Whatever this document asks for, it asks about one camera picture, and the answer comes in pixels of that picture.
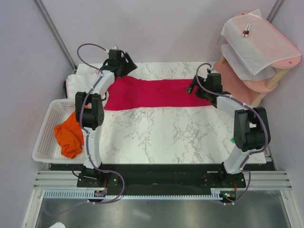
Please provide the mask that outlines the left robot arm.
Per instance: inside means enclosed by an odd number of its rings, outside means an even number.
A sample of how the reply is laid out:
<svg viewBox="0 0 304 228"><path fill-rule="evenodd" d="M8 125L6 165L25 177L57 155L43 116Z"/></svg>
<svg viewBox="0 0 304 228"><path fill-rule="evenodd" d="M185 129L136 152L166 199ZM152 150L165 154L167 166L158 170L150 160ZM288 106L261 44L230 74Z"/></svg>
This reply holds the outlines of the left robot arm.
<svg viewBox="0 0 304 228"><path fill-rule="evenodd" d="M105 113L102 96L118 79L127 76L137 68L127 52L120 49L110 49L108 59L99 68L98 78L86 92L75 95L75 114L84 136L84 152L86 153L84 166L95 169L88 175L88 182L99 187L104 182L104 175L99 172L102 160L99 151L101 126Z"/></svg>

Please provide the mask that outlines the magenta t shirt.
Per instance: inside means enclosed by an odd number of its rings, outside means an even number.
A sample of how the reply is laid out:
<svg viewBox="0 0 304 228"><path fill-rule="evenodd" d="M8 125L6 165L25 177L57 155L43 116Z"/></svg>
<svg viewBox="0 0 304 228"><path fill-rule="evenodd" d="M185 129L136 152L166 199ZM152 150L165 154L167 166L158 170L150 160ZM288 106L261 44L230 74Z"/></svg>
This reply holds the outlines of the magenta t shirt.
<svg viewBox="0 0 304 228"><path fill-rule="evenodd" d="M125 76L109 87L109 98L104 108L108 111L123 111L140 107L211 105L210 102L186 92L191 82L191 79L141 80Z"/></svg>

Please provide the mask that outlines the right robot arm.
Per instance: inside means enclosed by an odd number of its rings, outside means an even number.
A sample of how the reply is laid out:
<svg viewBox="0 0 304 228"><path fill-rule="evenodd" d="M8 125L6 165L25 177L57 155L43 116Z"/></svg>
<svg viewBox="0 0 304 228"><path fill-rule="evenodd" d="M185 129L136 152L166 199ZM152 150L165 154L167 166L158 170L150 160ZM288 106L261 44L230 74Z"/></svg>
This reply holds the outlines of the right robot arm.
<svg viewBox="0 0 304 228"><path fill-rule="evenodd" d="M210 102L234 119L235 147L223 162L224 171L217 176L218 183L228 187L235 181L234 174L242 172L250 156L265 151L270 143L266 109L261 106L251 107L223 91L219 73L210 73L207 78L196 75L186 89L187 93L191 94L195 87L197 97Z"/></svg>

